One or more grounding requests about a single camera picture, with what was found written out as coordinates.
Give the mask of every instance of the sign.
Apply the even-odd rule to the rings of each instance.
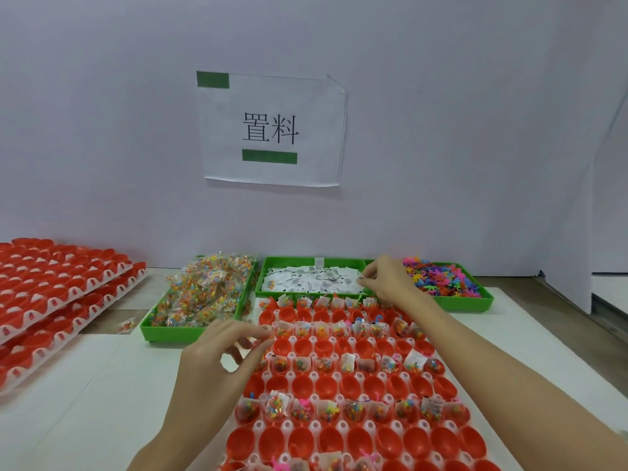
[[[205,178],[338,186],[347,90],[328,78],[197,71]]]

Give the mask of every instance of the green tray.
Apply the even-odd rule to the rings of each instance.
[[[314,266],[313,257],[301,257],[301,256],[268,256],[264,260],[262,266],[262,273],[259,275],[257,281],[257,287],[255,288],[255,296],[258,298],[279,298],[286,292],[282,291],[262,291],[262,285],[264,284],[264,278],[269,268],[286,268],[288,266]],[[352,259],[344,257],[326,257],[324,268],[331,268],[332,266],[338,266],[340,268],[354,268],[362,272],[366,268],[366,263],[363,259]],[[318,298],[324,296],[325,292],[289,292],[288,296],[292,298],[297,296],[309,296],[311,298]],[[337,294],[339,298],[351,298],[359,299],[360,294]]]
[[[237,308],[235,309],[234,318],[240,320],[242,317],[242,311],[246,307],[246,303],[249,300],[249,294],[253,286],[253,279],[255,277],[255,270],[257,268],[257,261],[253,262],[253,269],[251,275],[244,285],[244,291],[240,296]],[[206,327],[165,327],[165,326],[153,326],[151,325],[151,316],[156,311],[157,306],[161,304],[161,301],[165,299],[170,290],[168,290],[161,299],[153,306],[148,314],[144,316],[142,322],[139,324],[139,328],[144,335],[144,339],[149,342],[178,342],[178,343],[192,343],[196,341],[200,335],[205,332]]]
[[[366,264],[369,264],[374,259],[365,259]],[[437,266],[449,266],[452,264],[451,262],[432,262],[432,264],[436,264]],[[478,286],[478,292],[482,295],[481,298],[460,298],[455,296],[434,296],[434,301],[436,304],[441,306],[445,311],[448,312],[486,312],[491,308],[491,304],[495,299],[490,292],[488,292],[484,287],[475,279],[475,277],[471,276],[468,271],[457,262],[453,263],[457,268],[460,268],[465,275],[473,281]],[[373,292],[369,289],[364,290],[364,295],[373,296]]]

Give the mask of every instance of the table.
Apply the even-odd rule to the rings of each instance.
[[[490,311],[452,315],[551,380],[612,429],[628,429],[628,399],[505,293],[489,290],[495,296]],[[133,332],[20,463],[49,471],[125,469],[161,427],[182,348],[148,344],[140,331]],[[503,471],[520,470],[475,404],[461,387],[459,391],[496,463]],[[213,469],[232,427],[234,423],[225,424],[191,470]]]

